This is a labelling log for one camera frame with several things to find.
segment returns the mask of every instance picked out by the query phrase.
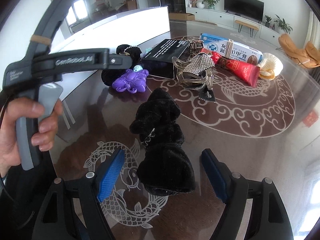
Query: hand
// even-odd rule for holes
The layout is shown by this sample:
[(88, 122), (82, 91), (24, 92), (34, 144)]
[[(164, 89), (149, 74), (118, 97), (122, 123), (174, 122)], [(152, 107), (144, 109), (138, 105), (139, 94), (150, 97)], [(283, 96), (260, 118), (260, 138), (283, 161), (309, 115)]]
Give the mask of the hand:
[[(53, 147), (54, 136), (58, 131), (58, 116), (63, 108), (57, 101), (52, 114), (39, 123), (39, 133), (31, 138), (33, 146), (40, 151), (48, 151)], [(4, 177), (11, 166), (21, 163), (16, 139), (15, 122), (19, 117), (38, 118), (44, 113), (44, 107), (28, 98), (17, 98), (8, 104), (0, 129), (0, 173)]]

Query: curtain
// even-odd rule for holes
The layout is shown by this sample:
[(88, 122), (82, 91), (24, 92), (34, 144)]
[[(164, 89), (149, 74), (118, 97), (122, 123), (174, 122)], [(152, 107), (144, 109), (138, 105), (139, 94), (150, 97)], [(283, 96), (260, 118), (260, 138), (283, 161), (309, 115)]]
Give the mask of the curtain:
[(317, 49), (319, 49), (319, 47), (320, 47), (320, 22), (312, 10), (310, 10), (309, 27), (308, 27), (307, 38), (304, 43), (304, 47), (306, 46), (308, 41), (311, 41), (312, 44)]

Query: glass tabletop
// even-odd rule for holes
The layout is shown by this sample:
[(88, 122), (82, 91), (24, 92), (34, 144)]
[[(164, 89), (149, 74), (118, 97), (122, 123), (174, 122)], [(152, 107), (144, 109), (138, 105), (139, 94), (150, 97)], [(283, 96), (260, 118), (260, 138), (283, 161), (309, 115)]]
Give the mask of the glass tabletop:
[[(252, 89), (217, 68), (216, 104), (200, 101), (198, 92), (175, 86), (173, 80), (153, 76), (147, 79), (145, 93), (117, 93), (104, 85), (97, 71), (63, 100), (64, 114), (50, 152), (57, 175), (70, 180), (95, 171), (120, 146), (125, 165), (112, 194), (101, 204), (116, 239), (209, 239), (225, 206), (200, 162), (201, 152), (210, 148), (232, 172), (274, 181), (294, 236), (301, 227), (311, 230), (320, 216), (320, 86), (276, 47), (246, 33), (201, 22), (171, 22), (170, 27), (172, 38), (210, 33), (274, 54), (284, 69), (275, 80), (259, 80)], [(157, 87), (181, 108), (177, 123), (185, 137), (182, 148), (196, 179), (196, 189), (189, 194), (153, 196), (136, 175), (145, 150), (129, 126), (139, 105)], [(245, 235), (251, 203), (247, 200), (238, 239)], [(81, 218), (78, 202), (76, 211)]]

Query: white vase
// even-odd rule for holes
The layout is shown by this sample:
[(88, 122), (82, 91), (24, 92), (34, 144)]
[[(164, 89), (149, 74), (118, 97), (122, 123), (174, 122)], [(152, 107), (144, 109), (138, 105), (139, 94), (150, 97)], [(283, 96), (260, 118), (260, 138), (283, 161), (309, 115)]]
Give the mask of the white vase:
[(203, 9), (204, 8), (204, 3), (197, 2), (197, 7), (200, 8), (200, 9)]

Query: red tube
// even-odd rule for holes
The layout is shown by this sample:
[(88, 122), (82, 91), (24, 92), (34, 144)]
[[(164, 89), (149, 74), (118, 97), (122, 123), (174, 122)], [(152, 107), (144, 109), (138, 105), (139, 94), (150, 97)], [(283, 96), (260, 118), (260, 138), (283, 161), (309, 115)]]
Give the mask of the red tube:
[(235, 59), (229, 59), (221, 56), (218, 52), (202, 49), (201, 52), (211, 53), (210, 56), (214, 64), (219, 67), (231, 70), (237, 77), (245, 81), (249, 86), (255, 87), (257, 85), (260, 68), (258, 66), (241, 62)]

